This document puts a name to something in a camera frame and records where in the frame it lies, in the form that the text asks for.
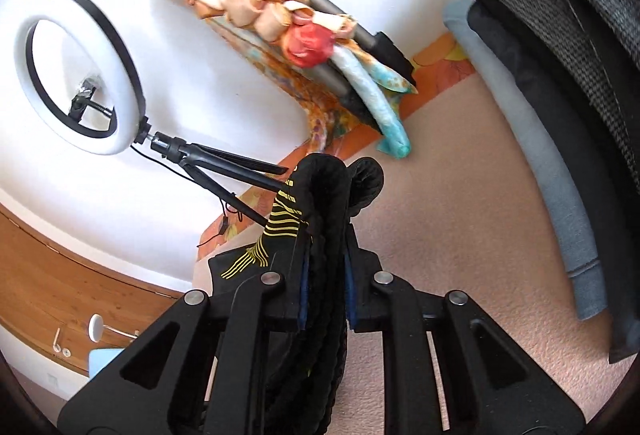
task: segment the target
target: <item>black cable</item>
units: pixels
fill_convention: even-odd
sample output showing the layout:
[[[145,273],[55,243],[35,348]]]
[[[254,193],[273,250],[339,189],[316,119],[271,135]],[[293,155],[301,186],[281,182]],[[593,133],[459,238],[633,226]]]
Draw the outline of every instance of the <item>black cable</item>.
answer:
[[[225,208],[232,215],[238,215],[238,222],[242,222],[242,219],[244,219],[244,215],[242,214],[242,211],[229,207],[228,203],[225,203]]]
[[[189,182],[193,182],[194,184],[196,184],[197,186],[200,186],[200,184],[198,184],[196,181],[194,181],[193,179],[187,177],[186,175],[183,175],[182,173],[178,173],[175,170],[172,170],[172,168],[169,168],[164,162],[160,162],[158,159],[154,159],[153,157],[149,157],[148,155],[143,154],[142,152],[140,152],[140,150],[138,150],[137,148],[133,147],[133,145],[131,145],[130,147],[134,152],[136,152],[136,154],[141,155],[142,157],[144,157],[147,160],[150,160],[151,162],[155,162],[156,164],[159,164],[160,166],[162,166],[163,168],[166,168],[167,170],[169,170],[171,173],[175,173],[178,177],[182,177],[185,180],[188,180]]]
[[[149,157],[148,155],[143,154],[142,152],[140,152],[140,150],[135,148],[133,145],[131,145],[130,148],[134,152],[136,152],[136,154],[140,155],[141,157],[144,157],[146,160],[150,160],[151,162],[155,162],[156,164],[159,164],[163,168],[166,168],[167,170],[169,170],[171,173],[176,174],[178,177],[182,177],[183,179],[188,180],[189,182],[193,182],[196,186],[202,188],[202,186],[200,186],[200,184],[198,184],[196,181],[194,181],[193,179],[187,177],[186,175],[183,175],[182,173],[178,173],[177,171],[172,170],[172,168],[169,168],[164,162],[160,162],[158,159],[154,159],[153,157]],[[220,197],[218,197],[218,199],[220,199],[220,205],[222,206],[222,214],[223,214],[222,224],[220,224],[220,229],[218,230],[218,234],[213,235],[211,238],[209,238],[209,240],[203,241],[203,243],[199,243],[198,245],[196,245],[196,247],[202,247],[205,243],[210,242],[214,238],[219,237],[220,235],[224,235],[225,231],[229,227],[229,217],[226,215],[226,210],[225,210],[226,205],[225,205],[225,203],[222,202],[222,199]],[[239,221],[242,222],[242,213],[240,213],[240,212],[230,212],[230,213],[238,213],[239,214],[239,217],[238,217]]]

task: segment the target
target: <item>tripod leg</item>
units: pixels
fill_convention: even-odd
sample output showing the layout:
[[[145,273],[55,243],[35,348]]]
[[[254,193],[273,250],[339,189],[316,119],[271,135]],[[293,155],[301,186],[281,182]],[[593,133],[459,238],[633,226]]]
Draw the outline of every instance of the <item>tripod leg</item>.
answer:
[[[220,184],[215,182],[209,176],[205,175],[199,168],[194,166],[190,166],[189,164],[181,164],[183,170],[187,172],[187,174],[202,186],[204,189],[209,190],[213,195],[220,197],[224,202],[228,203],[230,206],[233,206],[235,209],[240,211],[243,215],[252,219],[252,221],[260,224],[262,227],[267,225],[267,219],[264,218],[260,213],[254,210],[251,206],[248,206],[244,202],[242,202],[238,197],[233,195],[233,193],[229,193],[225,190]]]

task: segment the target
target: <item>white ring light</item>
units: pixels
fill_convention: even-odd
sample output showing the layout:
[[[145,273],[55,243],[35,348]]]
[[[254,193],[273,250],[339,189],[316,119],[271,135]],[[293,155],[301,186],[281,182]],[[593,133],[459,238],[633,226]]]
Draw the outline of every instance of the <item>white ring light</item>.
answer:
[[[33,33],[41,20],[60,26],[97,65],[116,114],[108,131],[74,123],[46,94],[35,72],[32,51]],[[99,155],[118,154],[134,142],[145,112],[138,74],[113,25],[89,0],[35,0],[18,28],[14,57],[18,79],[31,106],[65,141]]]

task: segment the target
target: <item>wooden shelf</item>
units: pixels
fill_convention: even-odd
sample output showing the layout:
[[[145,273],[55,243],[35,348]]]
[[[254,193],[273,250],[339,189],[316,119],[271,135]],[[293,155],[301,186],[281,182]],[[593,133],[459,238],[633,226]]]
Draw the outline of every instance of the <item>wooden shelf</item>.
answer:
[[[143,331],[180,293],[67,253],[0,207],[0,323],[41,354],[86,375],[91,350],[129,344],[108,331],[93,343],[87,334],[93,314],[124,332]],[[58,344],[70,357],[53,350],[58,328]]]

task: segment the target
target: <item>metal bolt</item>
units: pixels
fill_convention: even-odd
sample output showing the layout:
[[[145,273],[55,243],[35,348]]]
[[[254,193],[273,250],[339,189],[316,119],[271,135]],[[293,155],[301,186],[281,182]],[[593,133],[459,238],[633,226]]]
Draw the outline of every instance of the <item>metal bolt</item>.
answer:
[[[461,290],[453,290],[449,293],[449,301],[453,305],[464,305],[468,300],[469,297]]]
[[[265,285],[276,285],[280,281],[280,275],[277,272],[267,271],[262,274],[260,280]]]
[[[190,290],[184,295],[187,305],[199,305],[204,301],[204,293],[201,290]]]
[[[378,271],[376,274],[373,275],[373,279],[376,282],[381,283],[382,285],[387,285],[394,280],[394,275],[391,274],[390,272]]]

